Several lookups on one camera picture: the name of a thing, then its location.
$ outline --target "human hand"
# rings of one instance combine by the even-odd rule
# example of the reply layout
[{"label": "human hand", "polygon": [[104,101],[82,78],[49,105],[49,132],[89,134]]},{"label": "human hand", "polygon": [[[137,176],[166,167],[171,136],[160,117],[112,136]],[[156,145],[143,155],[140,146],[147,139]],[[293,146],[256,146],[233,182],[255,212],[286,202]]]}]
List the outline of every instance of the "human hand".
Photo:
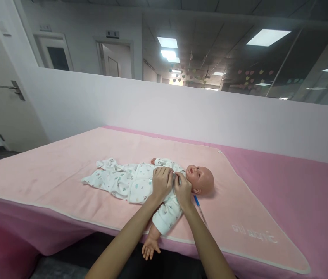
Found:
[{"label": "human hand", "polygon": [[152,260],[154,251],[160,254],[160,249],[157,240],[148,237],[142,247],[143,258],[148,260],[148,258],[150,257],[150,260]]},{"label": "human hand", "polygon": [[192,205],[191,202],[191,182],[181,172],[176,172],[176,179],[174,181],[174,190],[176,192],[178,203],[184,211]]},{"label": "human hand", "polygon": [[170,167],[158,167],[154,169],[152,177],[152,194],[158,204],[169,194],[173,186],[173,169]]}]

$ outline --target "baby doll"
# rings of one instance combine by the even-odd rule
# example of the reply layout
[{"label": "baby doll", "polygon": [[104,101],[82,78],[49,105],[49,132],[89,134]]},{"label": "baby doll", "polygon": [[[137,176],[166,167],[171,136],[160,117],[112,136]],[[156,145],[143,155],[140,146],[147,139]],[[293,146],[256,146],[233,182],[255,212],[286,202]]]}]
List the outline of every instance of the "baby doll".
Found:
[{"label": "baby doll", "polygon": [[[127,200],[130,203],[143,204],[152,194],[153,170],[157,167],[170,167],[174,172],[181,172],[192,184],[192,191],[197,195],[206,195],[213,190],[214,178],[206,167],[190,165],[186,170],[170,159],[152,159],[151,164],[127,164],[119,165],[113,158],[97,161],[97,170],[83,178],[84,184],[105,190],[116,198]],[[147,239],[143,245],[143,256],[155,251],[160,253],[157,244],[162,234],[167,234],[181,217],[182,210],[178,204],[174,188],[165,197],[163,204],[152,216],[152,225]]]}]

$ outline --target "white printed onesie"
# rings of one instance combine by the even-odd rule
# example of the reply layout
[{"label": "white printed onesie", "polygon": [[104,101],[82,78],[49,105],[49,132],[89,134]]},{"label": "white printed onesie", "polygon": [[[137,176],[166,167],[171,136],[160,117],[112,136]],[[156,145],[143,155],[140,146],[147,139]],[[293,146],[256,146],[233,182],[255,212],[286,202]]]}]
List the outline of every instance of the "white printed onesie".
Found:
[{"label": "white printed onesie", "polygon": [[[108,191],[116,198],[143,204],[152,194],[153,170],[161,166],[171,167],[175,172],[182,172],[186,176],[185,170],[170,159],[157,158],[154,165],[147,163],[119,165],[110,158],[97,161],[98,169],[81,181]],[[161,234],[167,234],[181,215],[182,210],[173,188],[165,197],[164,204],[153,215],[152,222]]]}]

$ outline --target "doll face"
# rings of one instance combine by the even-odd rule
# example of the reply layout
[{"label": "doll face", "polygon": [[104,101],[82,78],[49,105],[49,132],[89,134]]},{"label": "doll face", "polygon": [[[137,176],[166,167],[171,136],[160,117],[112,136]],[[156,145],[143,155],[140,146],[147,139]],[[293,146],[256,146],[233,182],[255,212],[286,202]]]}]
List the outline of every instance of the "doll face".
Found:
[{"label": "doll face", "polygon": [[192,191],[196,194],[206,195],[214,188],[212,172],[206,167],[188,166],[186,178],[191,182]]}]

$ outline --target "door handle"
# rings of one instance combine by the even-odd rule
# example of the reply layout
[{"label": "door handle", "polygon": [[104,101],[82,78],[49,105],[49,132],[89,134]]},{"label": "door handle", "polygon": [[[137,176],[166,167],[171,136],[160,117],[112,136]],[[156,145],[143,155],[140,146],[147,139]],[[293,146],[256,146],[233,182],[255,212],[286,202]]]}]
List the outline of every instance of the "door handle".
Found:
[{"label": "door handle", "polygon": [[4,86],[4,85],[0,85],[0,88],[8,88],[8,89],[19,89],[18,87],[13,87],[13,86]]},{"label": "door handle", "polygon": [[17,94],[22,101],[25,101],[22,91],[19,89],[18,83],[16,81],[12,81],[12,84],[13,86],[0,85],[0,88],[14,89],[15,90],[14,93]]}]

